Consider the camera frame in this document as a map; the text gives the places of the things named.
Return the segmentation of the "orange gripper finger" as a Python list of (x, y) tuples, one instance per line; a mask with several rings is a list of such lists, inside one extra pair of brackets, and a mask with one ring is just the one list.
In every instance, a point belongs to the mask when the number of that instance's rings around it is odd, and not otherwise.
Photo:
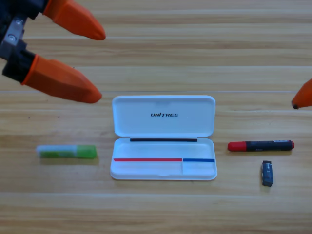
[(105, 31), (93, 14), (74, 0), (49, 0), (43, 11), (67, 31), (94, 40), (104, 40)]
[(35, 55), (22, 85), (53, 97), (83, 103), (96, 103), (101, 92), (78, 70), (53, 59)]

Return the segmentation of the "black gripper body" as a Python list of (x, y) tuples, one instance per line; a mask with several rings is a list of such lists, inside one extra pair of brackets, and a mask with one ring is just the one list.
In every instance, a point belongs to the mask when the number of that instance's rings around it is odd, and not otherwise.
[(0, 2), (0, 58), (7, 61), (2, 74), (23, 83), (35, 54), (23, 41), (27, 19), (34, 20), (43, 13), (46, 0), (2, 0)]

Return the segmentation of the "dark-tipped orange gripper finger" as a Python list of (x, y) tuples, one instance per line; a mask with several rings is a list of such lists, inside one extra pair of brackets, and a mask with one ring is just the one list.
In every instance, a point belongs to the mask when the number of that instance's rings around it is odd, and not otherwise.
[(294, 109), (312, 106), (312, 79), (307, 81), (292, 99)]

